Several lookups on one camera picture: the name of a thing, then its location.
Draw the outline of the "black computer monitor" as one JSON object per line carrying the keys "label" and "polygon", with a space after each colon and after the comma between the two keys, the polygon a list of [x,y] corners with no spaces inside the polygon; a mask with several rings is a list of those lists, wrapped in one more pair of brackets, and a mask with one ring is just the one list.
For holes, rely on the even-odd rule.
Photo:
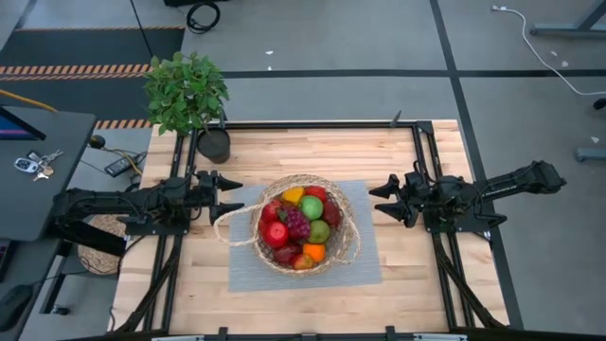
{"label": "black computer monitor", "polygon": [[0,106],[0,140],[45,140],[46,135]]}

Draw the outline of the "large black desk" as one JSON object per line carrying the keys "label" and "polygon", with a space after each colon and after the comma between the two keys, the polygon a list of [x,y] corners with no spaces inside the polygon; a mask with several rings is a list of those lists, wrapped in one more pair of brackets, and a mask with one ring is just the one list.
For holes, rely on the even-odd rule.
{"label": "large black desk", "polygon": [[[33,242],[46,231],[53,197],[66,189],[97,118],[90,114],[48,112],[26,107],[7,110],[45,134],[44,140],[0,140],[0,239]],[[14,162],[34,151],[48,155],[61,151],[51,162],[47,179],[19,171]]]}

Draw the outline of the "olive green plastic apple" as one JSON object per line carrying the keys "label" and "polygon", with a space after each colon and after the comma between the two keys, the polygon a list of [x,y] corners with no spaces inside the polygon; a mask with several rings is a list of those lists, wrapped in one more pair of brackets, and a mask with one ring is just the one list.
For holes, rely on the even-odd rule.
{"label": "olive green plastic apple", "polygon": [[311,222],[310,243],[325,243],[330,237],[330,226],[323,220]]}

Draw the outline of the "black hazard striped floor mat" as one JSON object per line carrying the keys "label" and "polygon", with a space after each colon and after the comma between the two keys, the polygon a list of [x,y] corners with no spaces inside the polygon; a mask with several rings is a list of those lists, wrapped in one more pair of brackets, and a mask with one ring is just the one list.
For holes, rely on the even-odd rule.
{"label": "black hazard striped floor mat", "polygon": [[170,59],[184,34],[171,26],[19,28],[0,49],[0,90],[94,115],[99,129],[150,128],[144,74],[152,56]]}

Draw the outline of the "purple plastic grape bunch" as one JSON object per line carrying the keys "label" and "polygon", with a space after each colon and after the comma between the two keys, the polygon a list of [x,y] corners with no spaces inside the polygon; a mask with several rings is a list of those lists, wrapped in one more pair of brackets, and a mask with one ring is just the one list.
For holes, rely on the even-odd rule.
{"label": "purple plastic grape bunch", "polygon": [[311,235],[309,219],[296,206],[282,206],[278,210],[278,217],[283,222],[292,240],[307,240]]}

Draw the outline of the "silver key bunch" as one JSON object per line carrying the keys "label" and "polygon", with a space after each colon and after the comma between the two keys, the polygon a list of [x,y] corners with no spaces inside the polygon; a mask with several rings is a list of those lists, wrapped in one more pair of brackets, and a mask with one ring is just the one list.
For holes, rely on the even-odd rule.
{"label": "silver key bunch", "polygon": [[48,179],[54,173],[51,163],[61,155],[63,155],[63,151],[56,150],[54,153],[42,156],[41,160],[38,162],[38,169],[36,170],[33,181],[36,182],[38,180]]}

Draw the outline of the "orange plastic fruit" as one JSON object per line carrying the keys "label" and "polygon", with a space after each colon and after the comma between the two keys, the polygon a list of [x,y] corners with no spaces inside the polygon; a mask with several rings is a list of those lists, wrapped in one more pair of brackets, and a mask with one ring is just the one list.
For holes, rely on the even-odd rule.
{"label": "orange plastic fruit", "polygon": [[315,263],[320,263],[326,257],[326,246],[323,243],[304,243],[303,253],[309,255]]}

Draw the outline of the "black power adapter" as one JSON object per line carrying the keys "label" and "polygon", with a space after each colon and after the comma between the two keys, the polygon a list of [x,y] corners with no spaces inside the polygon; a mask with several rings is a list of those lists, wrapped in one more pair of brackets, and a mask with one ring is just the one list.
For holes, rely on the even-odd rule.
{"label": "black power adapter", "polygon": [[133,171],[134,167],[137,166],[144,158],[145,153],[139,153],[131,157],[131,161],[129,161],[125,156],[117,159],[117,161],[109,164],[104,168],[104,171],[112,176],[118,177],[124,172]]}

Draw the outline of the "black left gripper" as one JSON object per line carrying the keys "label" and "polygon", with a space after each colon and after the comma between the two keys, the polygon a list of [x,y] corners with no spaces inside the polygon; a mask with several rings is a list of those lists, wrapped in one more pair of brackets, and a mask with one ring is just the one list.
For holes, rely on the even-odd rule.
{"label": "black left gripper", "polygon": [[214,224],[220,217],[231,211],[244,207],[243,203],[218,203],[218,187],[242,187],[242,183],[229,180],[219,174],[216,170],[200,170],[196,173],[199,191],[197,209],[202,213],[202,208],[208,209],[208,219]]}

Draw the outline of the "dark red round fruit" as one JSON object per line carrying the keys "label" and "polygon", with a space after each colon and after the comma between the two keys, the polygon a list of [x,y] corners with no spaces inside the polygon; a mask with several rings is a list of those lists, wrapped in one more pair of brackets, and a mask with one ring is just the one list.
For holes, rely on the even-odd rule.
{"label": "dark red round fruit", "polygon": [[291,267],[294,258],[302,253],[302,245],[295,242],[287,244],[275,249],[273,252],[273,260],[283,266]]}

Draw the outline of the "dark red plastic apple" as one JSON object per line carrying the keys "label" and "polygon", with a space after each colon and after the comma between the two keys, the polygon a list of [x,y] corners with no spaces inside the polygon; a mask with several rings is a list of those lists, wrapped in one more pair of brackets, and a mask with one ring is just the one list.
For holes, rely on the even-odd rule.
{"label": "dark red plastic apple", "polygon": [[332,201],[324,203],[322,219],[332,228],[338,228],[341,221],[342,215],[340,208]]}

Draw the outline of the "yellow plastic bell pepper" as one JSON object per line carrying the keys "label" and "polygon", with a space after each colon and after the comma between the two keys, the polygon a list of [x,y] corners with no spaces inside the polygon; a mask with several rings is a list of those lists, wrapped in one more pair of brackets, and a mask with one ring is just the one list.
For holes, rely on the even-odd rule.
{"label": "yellow plastic bell pepper", "polygon": [[289,204],[298,206],[300,200],[305,195],[304,187],[289,188],[281,193],[281,199]]}

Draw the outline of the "green plant in black pot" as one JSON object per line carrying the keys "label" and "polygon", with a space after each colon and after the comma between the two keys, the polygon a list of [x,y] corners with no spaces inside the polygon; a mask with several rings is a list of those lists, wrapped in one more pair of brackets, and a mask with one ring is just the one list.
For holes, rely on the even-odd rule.
{"label": "green plant in black pot", "polygon": [[231,156],[231,139],[219,127],[220,109],[230,100],[220,68],[207,56],[177,51],[170,60],[151,58],[144,91],[149,122],[158,133],[191,135],[195,149],[214,164]]}

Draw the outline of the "grey woven placemat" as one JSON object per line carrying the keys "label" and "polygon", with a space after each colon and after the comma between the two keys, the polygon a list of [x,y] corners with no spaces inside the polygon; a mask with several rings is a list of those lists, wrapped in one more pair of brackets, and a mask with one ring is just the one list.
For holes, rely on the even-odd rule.
{"label": "grey woven placemat", "polygon": [[310,289],[334,286],[379,284],[383,281],[380,259],[371,217],[371,204],[363,181],[339,181],[354,213],[361,236],[361,252],[351,264],[337,264],[310,276],[294,277],[270,268],[258,256],[252,244],[229,248],[230,292]]}

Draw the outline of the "black aluminium table frame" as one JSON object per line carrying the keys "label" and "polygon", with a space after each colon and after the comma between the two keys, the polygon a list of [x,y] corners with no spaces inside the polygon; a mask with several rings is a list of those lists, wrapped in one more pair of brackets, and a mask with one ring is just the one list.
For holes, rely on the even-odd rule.
{"label": "black aluminium table frame", "polygon": [[[471,167],[456,120],[430,121],[444,173],[472,180]],[[364,180],[368,188],[390,173],[412,171],[416,159],[412,130],[389,123],[345,121],[231,123],[231,158],[213,165],[203,157],[198,170],[218,170],[244,185],[267,185],[284,175],[312,173],[333,181]],[[176,135],[152,128],[142,186],[169,175]],[[430,235],[422,221],[406,228],[381,212],[372,212],[383,281],[375,285],[257,292],[228,290],[229,248],[218,241],[207,214],[185,237],[178,267],[169,331],[216,334],[301,332],[446,332],[448,325]],[[494,317],[508,324],[501,285],[490,245],[480,237],[457,233],[467,282]],[[148,291],[157,238],[147,237],[123,263],[114,301],[123,323]]]}

